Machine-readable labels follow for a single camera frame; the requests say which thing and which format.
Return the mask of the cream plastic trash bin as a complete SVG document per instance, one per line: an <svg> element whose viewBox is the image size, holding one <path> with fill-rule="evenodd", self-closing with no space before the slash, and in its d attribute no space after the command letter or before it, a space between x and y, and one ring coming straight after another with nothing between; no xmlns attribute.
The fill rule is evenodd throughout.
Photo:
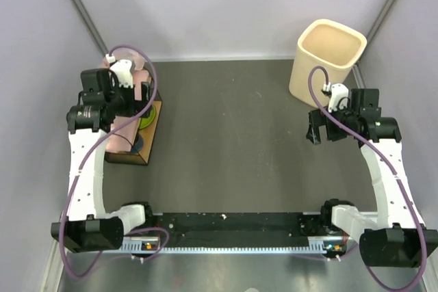
<svg viewBox="0 0 438 292"><path fill-rule="evenodd" d="M298 100L315 107L308 87L310 71L316 66L326 69L331 83L343 83L362 56L366 37L341 23L318 19L301 34L289 81L289 91Z"/></svg>

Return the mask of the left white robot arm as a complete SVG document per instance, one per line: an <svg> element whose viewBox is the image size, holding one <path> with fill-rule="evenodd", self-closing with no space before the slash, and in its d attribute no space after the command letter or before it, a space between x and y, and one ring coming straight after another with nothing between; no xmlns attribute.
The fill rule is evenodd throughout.
<svg viewBox="0 0 438 292"><path fill-rule="evenodd" d="M133 229L151 233L155 218L144 202L109 212L103 201L104 163L121 142L134 142L156 95L147 70L94 68L80 74L82 89L66 115L70 144L68 201L51 236L73 253L117 250Z"/></svg>

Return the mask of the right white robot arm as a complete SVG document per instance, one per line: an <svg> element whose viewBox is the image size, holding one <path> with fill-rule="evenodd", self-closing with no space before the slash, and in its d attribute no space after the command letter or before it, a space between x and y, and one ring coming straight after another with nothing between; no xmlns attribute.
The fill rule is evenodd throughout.
<svg viewBox="0 0 438 292"><path fill-rule="evenodd" d="M306 138L320 144L320 127L335 142L349 135L367 163L377 205L377 218L364 216L356 206L338 199L324 203L320 228L339 230L359 244L368 267L420 267L437 247L437 231L429 230L413 204L402 160L402 136L395 118L383 117L377 89L348 89L324 84L330 98L324 109L309 112Z"/></svg>

